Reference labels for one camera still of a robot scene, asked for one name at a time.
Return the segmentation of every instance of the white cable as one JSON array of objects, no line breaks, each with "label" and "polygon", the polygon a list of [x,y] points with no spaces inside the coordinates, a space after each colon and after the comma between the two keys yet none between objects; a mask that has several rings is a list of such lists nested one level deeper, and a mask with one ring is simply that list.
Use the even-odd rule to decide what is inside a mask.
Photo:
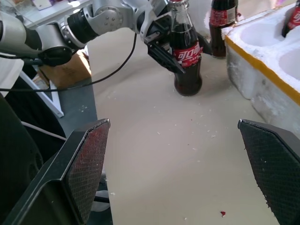
[{"label": "white cable", "polygon": [[38,27],[38,25],[37,25],[35,22],[31,21],[31,20],[28,19],[26,16],[24,16],[24,15],[16,8],[16,6],[13,5],[13,3],[11,3],[9,0],[5,0],[5,1],[6,1],[9,5],[11,5],[12,7],[14,7],[14,9],[15,9],[21,16],[23,16],[26,20],[28,20],[29,22],[33,23],[34,25],[36,25],[36,26]]},{"label": "white cable", "polygon": [[32,129],[34,129],[34,130],[37,130],[37,131],[42,132],[42,133],[44,133],[44,134],[50,135],[50,136],[52,136],[52,137],[56,137],[56,138],[62,139],[62,140],[64,140],[64,141],[67,140],[65,137],[62,137],[62,136],[56,135],[56,134],[54,134],[54,133],[51,133],[51,132],[49,132],[49,131],[43,130],[42,128],[36,127],[36,126],[34,126],[34,125],[30,124],[30,123],[26,123],[26,122],[23,122],[23,121],[21,121],[21,123],[23,124],[23,126],[32,128]]}]

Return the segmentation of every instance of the coca-cola bottle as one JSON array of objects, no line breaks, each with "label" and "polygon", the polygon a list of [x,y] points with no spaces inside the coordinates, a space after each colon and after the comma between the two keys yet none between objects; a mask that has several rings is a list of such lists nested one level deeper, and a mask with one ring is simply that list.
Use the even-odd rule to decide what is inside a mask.
[{"label": "coca-cola bottle", "polygon": [[185,70],[175,74],[175,88],[183,96],[192,96],[202,86],[200,75],[201,52],[196,30],[188,14],[188,0],[170,0],[172,26],[170,47],[173,56]]},{"label": "coca-cola bottle", "polygon": [[236,23],[238,0],[213,0],[210,13],[210,36],[212,56],[217,59],[226,57],[226,48],[221,29]]},{"label": "coca-cola bottle", "polygon": [[292,13],[289,22],[284,26],[282,30],[282,36],[286,37],[287,33],[300,25],[300,0],[297,1],[296,7]]}]

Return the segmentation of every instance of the debris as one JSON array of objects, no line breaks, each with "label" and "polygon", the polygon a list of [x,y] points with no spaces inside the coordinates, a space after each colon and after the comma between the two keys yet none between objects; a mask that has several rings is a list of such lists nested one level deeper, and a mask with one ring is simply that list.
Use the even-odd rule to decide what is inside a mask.
[{"label": "debris", "polygon": [[222,217],[224,217],[226,215],[225,211],[220,211],[220,213],[222,214]]}]

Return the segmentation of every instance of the table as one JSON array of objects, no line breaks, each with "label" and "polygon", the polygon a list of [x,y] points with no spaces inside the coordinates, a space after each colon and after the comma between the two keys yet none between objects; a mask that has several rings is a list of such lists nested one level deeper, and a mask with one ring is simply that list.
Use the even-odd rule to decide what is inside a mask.
[{"label": "table", "polygon": [[[133,37],[121,29],[88,44],[93,80],[123,62]],[[173,74],[138,40],[127,65],[94,85],[97,116],[111,120],[105,171],[114,225],[278,224],[237,128],[261,117],[231,85],[225,60],[203,55],[201,74],[200,93],[180,96]]]}]

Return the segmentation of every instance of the styrofoam box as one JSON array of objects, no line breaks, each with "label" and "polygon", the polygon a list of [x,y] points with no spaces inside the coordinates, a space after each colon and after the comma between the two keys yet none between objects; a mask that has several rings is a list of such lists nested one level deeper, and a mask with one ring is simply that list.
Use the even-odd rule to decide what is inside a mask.
[{"label": "styrofoam box", "polygon": [[232,83],[267,123],[300,138],[300,26],[281,35],[294,6],[260,13],[223,33]]}]

